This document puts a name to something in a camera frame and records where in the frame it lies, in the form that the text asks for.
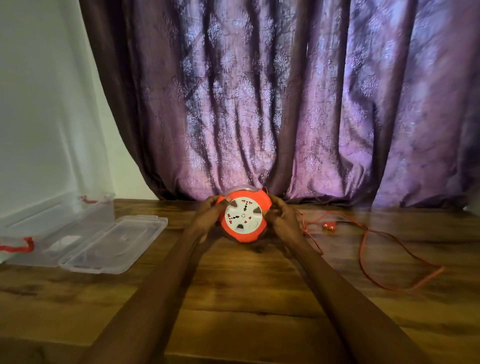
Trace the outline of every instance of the forearm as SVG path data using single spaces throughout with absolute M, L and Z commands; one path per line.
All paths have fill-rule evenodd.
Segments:
M 287 244 L 320 304 L 359 364 L 427 364 L 427 355 L 386 314 L 355 289 L 306 241 Z
M 198 242 L 186 231 L 87 350 L 81 364 L 148 363 Z

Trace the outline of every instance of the wood grain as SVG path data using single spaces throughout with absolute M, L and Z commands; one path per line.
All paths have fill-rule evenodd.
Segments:
M 60 268 L 0 266 L 0 357 L 10 360 L 2 363 L 20 363 L 15 350 L 32 363 L 74 362 L 161 262 L 188 225 L 196 203 L 117 200 L 115 207 L 117 217 L 169 219 L 168 228 L 127 272 L 89 275 Z M 307 220 L 334 211 L 297 208 Z M 404 239 L 413 252 L 445 265 L 446 271 L 412 294 L 382 290 L 360 271 L 362 231 L 343 224 L 335 234 L 311 226 L 325 259 L 435 363 L 479 363 L 480 219 L 443 210 L 344 212 L 372 229 Z M 217 230 L 209 242 L 199 246 L 179 295 L 181 307 L 165 342 L 168 363 L 348 361 L 321 307 L 294 262 L 278 249 L 275 237 L 238 244 Z M 406 287 L 431 269 L 377 236 L 369 239 L 365 254 L 370 272 L 395 286 Z

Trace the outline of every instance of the curtain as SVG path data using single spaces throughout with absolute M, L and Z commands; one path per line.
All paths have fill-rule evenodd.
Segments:
M 159 198 L 464 206 L 480 181 L 478 0 L 80 0 Z

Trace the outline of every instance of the person's right arm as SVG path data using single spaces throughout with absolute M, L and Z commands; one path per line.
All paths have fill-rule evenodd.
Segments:
M 280 198 L 269 196 L 274 208 L 264 212 L 265 219 L 305 269 L 320 305 L 355 361 L 359 364 L 432 363 L 391 318 L 308 244 L 295 210 Z

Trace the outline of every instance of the person's left hand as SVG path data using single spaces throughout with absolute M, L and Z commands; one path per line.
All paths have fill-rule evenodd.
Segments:
M 205 241 L 208 232 L 214 227 L 216 221 L 218 220 L 218 215 L 228 207 L 228 204 L 232 200 L 230 197 L 227 197 L 225 200 L 222 200 L 218 205 L 216 205 L 215 203 L 219 197 L 220 196 L 210 196 L 208 199 L 203 201 L 200 204 L 200 207 L 198 207 L 192 223 L 188 228 L 190 231 L 193 231 L 195 234 L 199 234 L 201 236 L 200 243 Z

